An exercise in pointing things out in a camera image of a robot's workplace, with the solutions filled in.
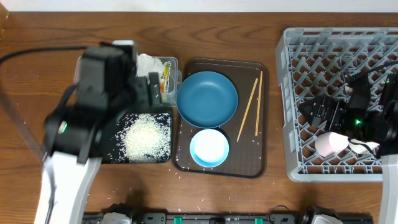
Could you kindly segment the white green cup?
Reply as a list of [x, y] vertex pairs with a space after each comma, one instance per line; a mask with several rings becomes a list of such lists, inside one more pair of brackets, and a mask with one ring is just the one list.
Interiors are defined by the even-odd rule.
[[375, 142], [362, 142], [352, 138], [349, 138], [348, 141], [348, 147], [357, 154], [371, 154], [373, 150], [379, 146], [379, 144]]

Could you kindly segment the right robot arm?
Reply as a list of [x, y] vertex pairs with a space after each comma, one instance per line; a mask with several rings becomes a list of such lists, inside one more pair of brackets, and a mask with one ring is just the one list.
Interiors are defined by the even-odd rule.
[[338, 101], [321, 95], [298, 106], [309, 125], [319, 127], [326, 122], [325, 129], [356, 139], [371, 151], [366, 142], [379, 144], [374, 155], [382, 159], [382, 202], [379, 223], [397, 223], [397, 74], [390, 73], [384, 82], [379, 105], [382, 111], [369, 111], [371, 87], [368, 75], [372, 72], [397, 65], [396, 61], [376, 66], [368, 71], [345, 77], [345, 92], [349, 102]]

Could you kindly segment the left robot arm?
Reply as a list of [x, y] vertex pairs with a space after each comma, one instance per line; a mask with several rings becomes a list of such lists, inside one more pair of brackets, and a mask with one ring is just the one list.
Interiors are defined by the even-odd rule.
[[45, 119], [46, 152], [35, 223], [80, 223], [116, 123], [127, 113], [160, 111], [156, 74], [138, 77], [137, 46], [115, 40], [78, 59], [78, 81]]

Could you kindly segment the pink cup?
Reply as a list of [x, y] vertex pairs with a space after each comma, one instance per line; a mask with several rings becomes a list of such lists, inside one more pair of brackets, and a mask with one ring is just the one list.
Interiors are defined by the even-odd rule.
[[327, 157], [330, 154], [338, 154], [346, 149], [348, 145], [347, 136], [334, 132], [321, 134], [315, 140], [315, 149], [322, 157]]

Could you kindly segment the white tissue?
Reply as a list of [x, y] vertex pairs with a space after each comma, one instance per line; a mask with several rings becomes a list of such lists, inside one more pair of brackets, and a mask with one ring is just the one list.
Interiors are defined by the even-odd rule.
[[137, 56], [137, 76], [149, 77], [149, 73], [158, 73], [159, 81], [162, 82], [163, 74], [166, 66], [159, 58], [152, 57], [147, 54]]

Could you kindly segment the yellow snack wrapper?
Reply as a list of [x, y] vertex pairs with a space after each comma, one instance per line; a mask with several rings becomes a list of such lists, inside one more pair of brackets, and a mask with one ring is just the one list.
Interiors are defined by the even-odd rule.
[[160, 79], [160, 92], [167, 93], [169, 89], [171, 62], [164, 62], [163, 66], [165, 69], [163, 71], [162, 78]]

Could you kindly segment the light blue bowl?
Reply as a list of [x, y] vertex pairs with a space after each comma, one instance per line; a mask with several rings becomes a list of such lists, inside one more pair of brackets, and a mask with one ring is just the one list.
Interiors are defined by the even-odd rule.
[[202, 167], [221, 165], [229, 154], [227, 137], [216, 129], [203, 129], [192, 138], [189, 146], [192, 159]]

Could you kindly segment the dark blue plate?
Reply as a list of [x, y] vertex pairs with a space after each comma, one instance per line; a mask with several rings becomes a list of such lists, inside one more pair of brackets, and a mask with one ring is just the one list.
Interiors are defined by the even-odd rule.
[[177, 93], [180, 116], [198, 128], [216, 128], [227, 123], [238, 108], [233, 82], [218, 72], [202, 71], [184, 79]]

